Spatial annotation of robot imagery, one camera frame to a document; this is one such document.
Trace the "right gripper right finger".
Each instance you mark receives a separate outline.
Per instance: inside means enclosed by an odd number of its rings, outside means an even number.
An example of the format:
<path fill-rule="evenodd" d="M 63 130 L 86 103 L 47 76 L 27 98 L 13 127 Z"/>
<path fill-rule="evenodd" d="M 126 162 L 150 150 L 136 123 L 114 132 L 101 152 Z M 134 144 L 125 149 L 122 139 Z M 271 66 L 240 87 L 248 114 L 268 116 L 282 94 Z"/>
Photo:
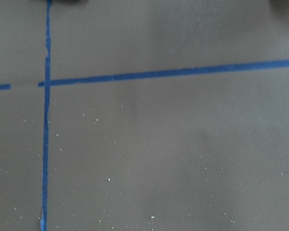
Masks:
<path fill-rule="evenodd" d="M 274 9 L 289 9 L 289 0 L 270 0 Z"/>

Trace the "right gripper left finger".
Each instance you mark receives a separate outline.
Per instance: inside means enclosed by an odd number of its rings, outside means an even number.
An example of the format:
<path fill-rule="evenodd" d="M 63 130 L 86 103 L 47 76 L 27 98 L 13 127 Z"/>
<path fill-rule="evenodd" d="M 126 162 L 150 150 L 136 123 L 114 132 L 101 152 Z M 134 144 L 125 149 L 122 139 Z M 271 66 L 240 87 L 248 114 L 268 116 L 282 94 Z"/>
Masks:
<path fill-rule="evenodd" d="M 88 0 L 52 0 L 52 3 L 74 5 L 74 4 L 87 4 Z"/>

